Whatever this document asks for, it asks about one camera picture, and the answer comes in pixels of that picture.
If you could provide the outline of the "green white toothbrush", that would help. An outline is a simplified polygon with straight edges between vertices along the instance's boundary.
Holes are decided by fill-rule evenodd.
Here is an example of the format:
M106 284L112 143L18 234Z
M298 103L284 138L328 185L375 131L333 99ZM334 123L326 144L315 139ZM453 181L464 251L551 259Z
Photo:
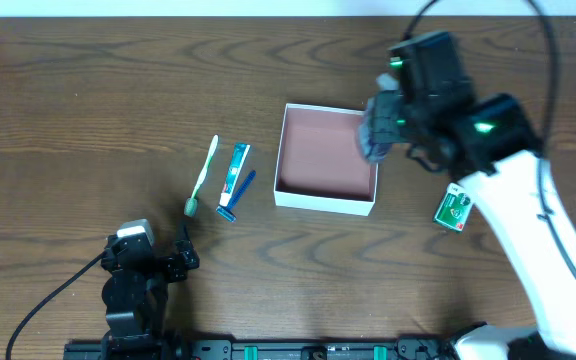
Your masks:
M188 217L193 217L197 212L198 208L197 195L207 177L208 169L210 167L212 158L214 157L214 154L217 151L218 145L219 145L219 136L215 134L211 140L207 156L205 158L202 169L197 177L197 181L194 185L193 191L185 203L184 214Z

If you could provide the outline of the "clear pump bottle dark liquid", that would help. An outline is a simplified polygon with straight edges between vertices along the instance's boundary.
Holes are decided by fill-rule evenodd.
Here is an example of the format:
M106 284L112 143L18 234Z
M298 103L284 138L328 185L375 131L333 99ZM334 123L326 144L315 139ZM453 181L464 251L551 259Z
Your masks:
M399 82L387 73L376 79L379 91L366 103L363 119L358 127L358 141L363 157L369 163L381 162L392 145L401 140L399 112L401 92Z

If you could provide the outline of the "green soap packet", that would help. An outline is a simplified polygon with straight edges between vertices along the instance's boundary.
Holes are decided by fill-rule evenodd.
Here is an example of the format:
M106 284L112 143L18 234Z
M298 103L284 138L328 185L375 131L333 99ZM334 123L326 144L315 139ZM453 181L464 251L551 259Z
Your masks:
M449 230L462 232L474 206L472 198L455 183L450 183L433 216L433 221Z

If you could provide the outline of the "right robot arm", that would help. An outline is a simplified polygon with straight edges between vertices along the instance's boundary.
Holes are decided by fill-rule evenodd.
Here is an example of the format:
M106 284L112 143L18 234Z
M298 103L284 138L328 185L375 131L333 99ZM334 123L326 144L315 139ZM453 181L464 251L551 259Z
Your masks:
M576 359L576 229L518 102L508 94L424 101L382 90L368 101L359 134L371 161L399 142L432 151L489 224L528 296L535 328L474 327L452 339L452 357Z

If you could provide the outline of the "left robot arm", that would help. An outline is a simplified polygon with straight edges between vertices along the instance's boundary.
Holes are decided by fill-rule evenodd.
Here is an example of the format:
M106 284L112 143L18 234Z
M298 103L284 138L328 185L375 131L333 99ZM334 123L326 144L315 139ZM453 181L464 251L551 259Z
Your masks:
M101 266L111 275L102 290L111 337L109 355L151 353L165 358L178 354L176 336L164 332L168 285L186 280L200 260L185 226L180 227L171 254L156 255L154 243L145 219L124 223L107 237Z

